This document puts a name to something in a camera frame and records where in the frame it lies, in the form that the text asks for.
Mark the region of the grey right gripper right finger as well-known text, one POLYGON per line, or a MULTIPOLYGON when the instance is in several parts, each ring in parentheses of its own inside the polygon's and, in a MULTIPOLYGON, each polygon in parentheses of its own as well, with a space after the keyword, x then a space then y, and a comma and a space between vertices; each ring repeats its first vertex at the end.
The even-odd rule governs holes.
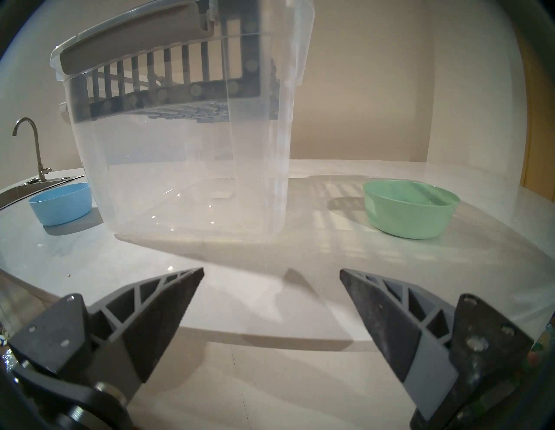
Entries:
POLYGON ((478 423, 516 394, 532 339, 483 299, 341 269, 374 344, 414 402, 411 423, 478 423))

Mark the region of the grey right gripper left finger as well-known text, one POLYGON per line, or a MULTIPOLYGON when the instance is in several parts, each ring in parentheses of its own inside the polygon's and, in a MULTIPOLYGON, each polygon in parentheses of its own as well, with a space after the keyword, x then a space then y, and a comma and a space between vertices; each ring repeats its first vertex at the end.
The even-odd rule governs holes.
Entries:
POLYGON ((146 383, 204 277, 202 267, 125 285, 92 305, 62 296, 9 340, 19 383, 112 387, 127 402, 146 383))

